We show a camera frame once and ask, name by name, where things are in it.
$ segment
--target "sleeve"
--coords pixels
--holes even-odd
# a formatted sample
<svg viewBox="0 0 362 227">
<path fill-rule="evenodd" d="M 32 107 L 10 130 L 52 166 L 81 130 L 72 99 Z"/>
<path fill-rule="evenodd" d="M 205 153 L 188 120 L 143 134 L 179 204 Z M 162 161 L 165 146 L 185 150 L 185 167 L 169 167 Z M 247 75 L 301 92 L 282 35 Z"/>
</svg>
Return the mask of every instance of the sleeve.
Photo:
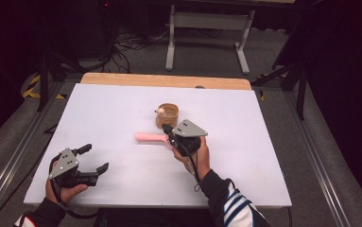
<svg viewBox="0 0 362 227">
<path fill-rule="evenodd" d="M 34 212 L 24 213 L 14 226 L 20 227 L 56 227 L 65 217 L 65 211 L 56 203 L 44 198 Z"/>
<path fill-rule="evenodd" d="M 255 206 L 246 199 L 232 180 L 222 180 L 212 169 L 200 184 L 215 226 L 269 227 L 268 222 Z"/>
</svg>

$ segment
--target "person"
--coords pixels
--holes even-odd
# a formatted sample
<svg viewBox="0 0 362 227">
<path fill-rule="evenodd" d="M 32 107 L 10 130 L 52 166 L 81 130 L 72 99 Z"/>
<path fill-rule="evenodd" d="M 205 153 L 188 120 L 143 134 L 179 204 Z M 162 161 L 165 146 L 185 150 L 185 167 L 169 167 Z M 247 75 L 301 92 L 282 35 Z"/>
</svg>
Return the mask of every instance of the person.
<svg viewBox="0 0 362 227">
<path fill-rule="evenodd" d="M 264 216 L 257 211 L 255 206 L 246 199 L 239 190 L 235 187 L 231 179 L 223 180 L 221 179 L 211 168 L 210 168 L 210 152 L 206 144 L 206 139 L 204 136 L 200 137 L 201 145 L 199 150 L 192 156 L 193 162 L 197 167 L 198 178 L 200 180 L 200 188 L 204 195 L 208 198 L 209 213 L 212 221 L 210 221 L 207 226 L 254 226 L 254 227 L 268 227 L 269 223 L 266 221 Z M 193 173 L 191 169 L 190 159 L 188 157 L 182 157 L 180 153 L 172 148 L 174 157 L 182 162 L 187 171 Z M 61 200 L 64 204 L 68 204 L 70 200 L 87 189 L 87 185 L 80 184 L 73 188 L 62 188 L 60 191 Z M 115 222 L 108 220 L 107 211 L 111 211 L 111 208 L 103 209 L 106 211 L 105 215 L 99 216 L 96 222 L 100 222 L 100 225 L 97 226 L 130 226 L 124 223 L 124 215 L 120 211 L 127 211 L 129 213 L 129 208 L 117 210 L 118 212 L 113 212 L 116 214 Z M 147 213 L 143 216 L 143 212 L 146 210 L 156 209 L 133 209 L 131 210 L 131 218 L 135 219 L 137 215 L 141 214 L 142 218 L 151 218 L 154 215 L 153 213 Z M 200 214 L 194 209 L 188 210 L 189 214 Z M 179 212 L 175 212 L 178 216 L 181 216 L 180 219 L 188 219 L 190 216 L 182 216 Z M 15 223 L 15 226 L 58 226 L 60 221 L 64 218 L 65 211 L 64 209 L 57 204 L 57 200 L 54 196 L 54 193 L 51 189 L 51 184 L 47 181 L 45 185 L 45 198 L 43 202 L 34 212 L 27 212 L 21 216 L 20 219 Z M 196 218 L 196 221 L 207 221 L 205 218 Z M 137 226 L 178 226 L 176 223 L 168 222 L 163 218 L 163 220 L 158 220 L 153 218 L 153 221 L 160 221 L 158 225 L 152 225 L 148 223 L 146 225 L 137 225 Z"/>
</svg>

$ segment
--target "yellow and black floor tape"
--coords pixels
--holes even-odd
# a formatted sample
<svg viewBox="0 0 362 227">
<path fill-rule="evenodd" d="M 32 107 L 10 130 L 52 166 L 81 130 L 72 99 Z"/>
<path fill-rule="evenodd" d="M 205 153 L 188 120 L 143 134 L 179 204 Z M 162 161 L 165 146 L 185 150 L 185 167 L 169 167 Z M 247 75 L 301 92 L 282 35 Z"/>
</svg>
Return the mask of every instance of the yellow and black floor tape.
<svg viewBox="0 0 362 227">
<path fill-rule="evenodd" d="M 34 78 L 31 80 L 31 82 L 29 83 L 29 85 L 26 88 L 26 91 L 22 94 L 23 97 L 36 97 L 36 98 L 40 98 L 40 94 L 39 93 L 33 93 L 33 89 L 36 86 L 37 82 L 40 81 L 40 75 L 36 75 L 34 76 Z M 68 95 L 66 94 L 58 94 L 57 98 L 60 99 L 66 99 L 68 97 Z"/>
</svg>

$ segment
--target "person's right hand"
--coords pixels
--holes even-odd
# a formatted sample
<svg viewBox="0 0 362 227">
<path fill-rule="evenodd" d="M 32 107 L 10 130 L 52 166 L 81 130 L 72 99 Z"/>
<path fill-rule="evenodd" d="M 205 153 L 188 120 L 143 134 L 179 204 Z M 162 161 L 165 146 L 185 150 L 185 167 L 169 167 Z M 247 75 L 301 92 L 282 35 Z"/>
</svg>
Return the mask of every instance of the person's right hand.
<svg viewBox="0 0 362 227">
<path fill-rule="evenodd" d="M 195 154 L 192 155 L 192 158 L 198 169 L 198 178 L 202 181 L 205 175 L 210 171 L 210 152 L 204 136 L 200 137 L 200 141 L 200 148 Z M 174 147 L 172 147 L 172 151 L 174 152 L 175 158 L 184 164 L 184 167 L 187 169 L 187 171 L 192 172 L 192 169 L 189 165 L 190 159 L 188 157 L 182 157 L 178 150 Z"/>
</svg>

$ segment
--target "gray carpet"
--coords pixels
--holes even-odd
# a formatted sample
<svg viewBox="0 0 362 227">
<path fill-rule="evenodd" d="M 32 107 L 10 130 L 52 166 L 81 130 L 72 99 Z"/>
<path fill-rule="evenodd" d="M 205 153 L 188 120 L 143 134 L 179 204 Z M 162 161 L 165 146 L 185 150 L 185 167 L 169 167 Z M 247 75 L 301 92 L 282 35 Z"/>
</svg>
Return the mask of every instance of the gray carpet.
<svg viewBox="0 0 362 227">
<path fill-rule="evenodd" d="M 239 33 L 222 32 L 217 38 L 195 30 L 177 32 L 174 69 L 164 70 L 167 42 L 159 40 L 140 50 L 128 50 L 124 54 L 129 59 L 130 72 L 135 74 L 205 76 L 221 78 L 246 78 L 255 80 L 260 74 L 271 72 L 270 66 L 281 50 L 287 36 L 282 31 L 253 29 L 248 37 L 245 54 L 250 66 L 250 75 L 240 71 L 233 43 L 238 41 Z M 124 58 L 115 60 L 126 65 Z M 111 61 L 107 71 L 119 72 Z M 69 75 L 70 79 L 63 84 L 60 93 L 70 95 L 78 75 Z M 323 190 L 319 183 L 308 155 L 308 150 L 298 124 L 294 118 L 294 110 L 286 104 L 286 97 L 277 88 L 277 79 L 263 88 L 265 100 L 262 101 L 257 92 L 259 103 L 273 146 L 277 153 L 281 169 L 292 200 L 291 213 L 294 226 L 338 226 Z M 67 99 L 54 99 L 41 126 L 35 132 L 26 156 L 9 184 L 5 196 L 23 179 L 35 163 L 48 141 L 48 134 L 43 131 L 60 121 Z M 0 172 L 9 161 L 25 134 L 33 116 L 36 114 L 39 100 L 26 98 L 25 103 L 6 122 L 0 130 Z M 304 106 L 304 124 L 307 126 L 319 157 L 335 186 L 335 191 L 351 226 L 362 226 L 362 191 L 347 168 L 342 155 L 329 132 L 318 109 L 316 101 L 307 91 Z M 0 213 L 0 226 L 10 226 L 22 213 L 34 207 L 23 204 L 23 199 L 31 177 L 25 180 L 19 190 L 9 200 Z M 92 213 L 95 208 L 78 208 L 80 213 Z M 272 226 L 289 226 L 289 216 L 285 208 L 260 210 Z M 94 220 L 78 220 L 67 216 L 61 226 L 93 226 Z"/>
</svg>

